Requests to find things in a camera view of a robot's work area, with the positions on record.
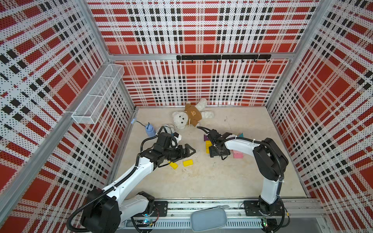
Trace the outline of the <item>yellow short block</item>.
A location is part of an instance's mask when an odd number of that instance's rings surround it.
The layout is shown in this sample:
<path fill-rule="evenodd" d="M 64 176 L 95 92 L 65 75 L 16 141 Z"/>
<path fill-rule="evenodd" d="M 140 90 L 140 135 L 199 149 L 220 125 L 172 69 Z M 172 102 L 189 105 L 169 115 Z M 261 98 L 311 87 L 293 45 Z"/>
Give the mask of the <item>yellow short block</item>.
<path fill-rule="evenodd" d="M 183 166 L 184 167 L 188 167 L 188 166 L 192 166 L 194 163 L 193 163 L 193 160 L 190 159 L 190 160 L 186 160 L 186 161 L 183 161 Z"/>

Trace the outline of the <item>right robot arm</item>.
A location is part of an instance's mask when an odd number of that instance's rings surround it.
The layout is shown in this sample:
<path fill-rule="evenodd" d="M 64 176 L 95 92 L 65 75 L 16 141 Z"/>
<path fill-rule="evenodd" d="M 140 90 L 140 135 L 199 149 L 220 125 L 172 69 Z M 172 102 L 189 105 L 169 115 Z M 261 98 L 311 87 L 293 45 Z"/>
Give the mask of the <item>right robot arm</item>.
<path fill-rule="evenodd" d="M 225 160 L 232 150 L 255 158 L 258 170 L 263 176 L 262 191 L 257 204 L 258 211 L 263 216 L 273 215 L 280 200 L 281 187 L 288 165 L 288 159 L 278 145 L 271 138 L 258 141 L 232 133 L 221 135 L 216 130 L 206 127 L 199 126 L 198 129 L 205 132 L 211 142 L 211 146 L 208 148 L 211 158 L 220 157 Z"/>

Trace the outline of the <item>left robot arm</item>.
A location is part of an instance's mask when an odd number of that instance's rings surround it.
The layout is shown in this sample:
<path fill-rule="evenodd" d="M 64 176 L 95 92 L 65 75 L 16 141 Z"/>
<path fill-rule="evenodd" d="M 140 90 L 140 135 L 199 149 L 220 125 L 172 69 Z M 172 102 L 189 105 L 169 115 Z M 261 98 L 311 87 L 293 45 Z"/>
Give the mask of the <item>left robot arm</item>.
<path fill-rule="evenodd" d="M 141 143 L 135 163 L 117 180 L 103 189 L 89 192 L 85 205 L 67 219 L 66 227 L 76 233 L 114 233 L 127 219 L 137 214 L 150 215 L 154 197 L 140 192 L 127 200 L 129 193 L 155 169 L 189 158 L 196 150 L 189 144 L 180 145 L 181 135 L 168 133 L 161 127 L 158 133 Z"/>

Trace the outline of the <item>pink block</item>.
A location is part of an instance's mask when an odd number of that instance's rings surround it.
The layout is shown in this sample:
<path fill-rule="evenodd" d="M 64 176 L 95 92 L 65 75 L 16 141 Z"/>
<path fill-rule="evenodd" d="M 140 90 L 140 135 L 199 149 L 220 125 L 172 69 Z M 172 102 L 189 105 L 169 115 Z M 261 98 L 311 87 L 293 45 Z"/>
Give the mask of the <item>pink block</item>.
<path fill-rule="evenodd" d="M 234 153 L 234 154 L 233 154 L 233 157 L 234 157 L 235 159 L 242 159 L 242 158 L 243 158 L 243 154 L 242 154 L 242 153 Z"/>
<path fill-rule="evenodd" d="M 234 154 L 234 155 L 243 155 L 243 153 L 242 153 L 242 152 L 240 152 L 240 151 L 237 151 L 237 150 L 233 150 L 233 154 Z"/>

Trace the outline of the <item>yellow small block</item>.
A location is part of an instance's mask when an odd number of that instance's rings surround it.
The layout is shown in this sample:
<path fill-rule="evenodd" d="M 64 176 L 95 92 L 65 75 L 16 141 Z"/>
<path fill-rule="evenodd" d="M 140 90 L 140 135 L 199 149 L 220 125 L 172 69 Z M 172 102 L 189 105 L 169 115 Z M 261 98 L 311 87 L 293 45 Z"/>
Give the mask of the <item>yellow small block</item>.
<path fill-rule="evenodd" d="M 176 163 L 173 163 L 173 162 L 170 163 L 170 166 L 171 166 L 174 170 L 176 170 L 176 169 L 178 168 L 178 165 L 177 165 Z"/>

